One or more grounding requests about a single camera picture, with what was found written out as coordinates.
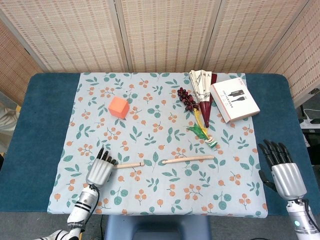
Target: silver robotic hand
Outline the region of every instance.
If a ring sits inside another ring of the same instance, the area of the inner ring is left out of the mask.
[[[309,207],[309,201],[303,198],[307,189],[298,166],[293,162],[284,144],[267,140],[264,140],[264,143],[266,147],[263,144],[258,146],[265,156],[274,183],[266,178],[262,170],[259,170],[262,182],[287,200],[286,210],[298,239],[320,240],[320,230]]]
[[[67,219],[70,232],[58,230],[50,236],[35,240],[79,240],[80,233],[86,230],[86,224],[97,207],[100,197],[99,189],[107,182],[114,165],[117,164],[115,159],[108,157],[108,151],[104,154],[103,152],[104,148],[101,148],[86,176],[88,186],[82,190]]]

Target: robotic hand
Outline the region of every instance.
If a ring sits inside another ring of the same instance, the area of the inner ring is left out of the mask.
[[[276,144],[264,140],[266,147],[258,144],[269,165],[274,180],[270,182],[263,171],[259,170],[262,182],[280,197],[287,200],[286,210],[289,213],[299,240],[320,240],[320,230],[309,207],[306,186],[290,153],[282,143]]]
[[[97,207],[100,197],[99,188],[109,179],[114,165],[117,163],[115,159],[112,160],[111,156],[107,158],[109,153],[107,150],[104,154],[103,151],[104,148],[101,148],[94,160],[86,176],[88,186],[82,190],[78,201],[75,203],[67,219],[67,226],[70,228],[70,232],[58,230],[50,236],[35,240],[79,240],[80,233],[86,230],[86,224]]]

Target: wooden stick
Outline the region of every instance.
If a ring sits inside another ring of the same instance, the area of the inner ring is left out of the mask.
[[[163,164],[173,164],[173,163],[180,163],[180,162],[186,162],[186,161],[194,161],[194,160],[205,160],[205,159],[214,159],[215,156],[209,155],[209,156],[192,156],[192,157],[181,157],[181,158],[175,158],[170,160],[163,160]]]
[[[115,165],[113,168],[114,169],[126,169],[126,168],[142,167],[144,165],[145,165],[144,162],[136,162],[136,163]]]

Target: foam cube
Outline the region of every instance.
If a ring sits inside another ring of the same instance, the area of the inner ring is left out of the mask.
[[[112,99],[108,109],[111,115],[120,119],[124,119],[129,111],[129,103],[127,102],[127,100],[115,96]]]

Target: bunch of grapes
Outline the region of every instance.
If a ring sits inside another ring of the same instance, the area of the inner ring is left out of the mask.
[[[193,109],[199,110],[199,105],[194,101],[194,98],[189,94],[185,89],[180,87],[180,89],[177,91],[180,101],[183,102],[185,105],[186,111],[193,111]]]

